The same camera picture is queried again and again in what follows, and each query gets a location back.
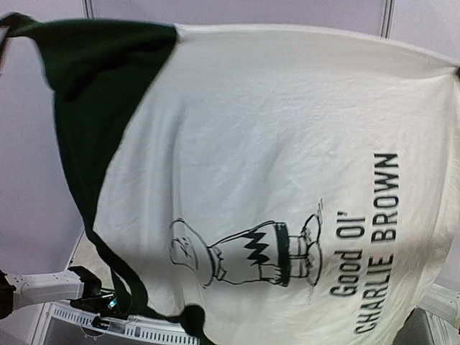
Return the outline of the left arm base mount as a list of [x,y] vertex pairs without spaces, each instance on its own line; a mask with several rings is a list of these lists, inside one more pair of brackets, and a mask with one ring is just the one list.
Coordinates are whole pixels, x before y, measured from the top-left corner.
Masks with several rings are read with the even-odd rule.
[[70,306],[95,316],[91,321],[93,328],[104,331],[109,329],[112,319],[126,321],[128,315],[121,311],[121,307],[113,290],[102,289],[98,295],[71,300]]

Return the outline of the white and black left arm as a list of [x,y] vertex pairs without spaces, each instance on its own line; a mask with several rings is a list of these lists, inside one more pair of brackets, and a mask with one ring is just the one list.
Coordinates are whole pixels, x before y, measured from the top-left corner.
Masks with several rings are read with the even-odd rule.
[[101,280],[82,266],[36,275],[1,272],[1,318],[30,305],[93,297],[101,287]]

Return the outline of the white and green raglan shirt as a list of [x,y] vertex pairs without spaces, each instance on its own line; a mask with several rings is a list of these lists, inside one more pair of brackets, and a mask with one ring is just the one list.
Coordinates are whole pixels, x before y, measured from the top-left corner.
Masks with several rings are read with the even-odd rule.
[[459,230],[459,67],[296,25],[37,22],[119,314],[203,344],[391,344]]

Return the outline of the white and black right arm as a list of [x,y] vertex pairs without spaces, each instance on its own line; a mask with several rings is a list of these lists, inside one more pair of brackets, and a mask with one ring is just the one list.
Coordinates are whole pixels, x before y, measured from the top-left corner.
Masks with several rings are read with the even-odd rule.
[[459,328],[459,292],[432,284],[417,306]]

